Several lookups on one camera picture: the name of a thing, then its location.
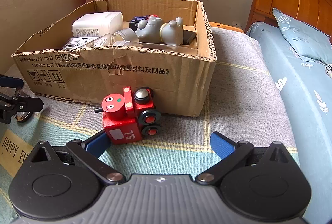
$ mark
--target pillow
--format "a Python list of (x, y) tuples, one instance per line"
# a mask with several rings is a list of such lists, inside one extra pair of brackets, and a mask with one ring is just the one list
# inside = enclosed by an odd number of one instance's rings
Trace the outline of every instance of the pillow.
[(283, 37), (305, 61), (332, 63), (332, 45), (329, 36), (315, 27), (296, 20), (273, 8)]

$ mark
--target wall socket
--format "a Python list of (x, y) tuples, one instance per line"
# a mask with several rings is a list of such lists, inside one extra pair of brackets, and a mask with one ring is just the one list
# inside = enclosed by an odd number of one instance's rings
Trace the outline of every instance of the wall socket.
[(235, 26), (235, 27), (239, 27), (239, 28), (241, 28), (241, 27), (242, 27), (242, 22), (233, 21), (233, 22), (232, 22), (232, 25)]

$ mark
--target ribbed gray surface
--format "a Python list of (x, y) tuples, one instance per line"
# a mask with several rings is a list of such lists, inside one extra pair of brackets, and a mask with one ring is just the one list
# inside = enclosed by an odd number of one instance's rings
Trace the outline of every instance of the ribbed gray surface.
[[(254, 224), (222, 202), (215, 188), (198, 185), (188, 175), (133, 175), (108, 186), (87, 211), (69, 219), (42, 222), (19, 218), (14, 224)], [(300, 219), (285, 224), (303, 224)]]

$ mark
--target white bottle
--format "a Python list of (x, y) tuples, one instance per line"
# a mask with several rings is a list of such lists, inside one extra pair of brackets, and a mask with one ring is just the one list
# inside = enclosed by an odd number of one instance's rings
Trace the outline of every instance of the white bottle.
[(73, 23), (74, 37), (103, 36), (122, 30), (121, 12), (85, 14)]

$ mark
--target torn cardboard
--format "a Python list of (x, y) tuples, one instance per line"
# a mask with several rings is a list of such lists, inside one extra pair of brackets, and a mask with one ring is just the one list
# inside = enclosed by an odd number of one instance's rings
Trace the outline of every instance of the torn cardboard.
[[(157, 14), (165, 22), (182, 17), (196, 31), (197, 56), (142, 47), (59, 50), (73, 37), (72, 23), (84, 14), (121, 11), (124, 20)], [(187, 0), (97, 0), (82, 5), (31, 36), (13, 55), (37, 94), (100, 105), (110, 93), (147, 86), (162, 113), (198, 116), (215, 68), (213, 37), (203, 4)]]

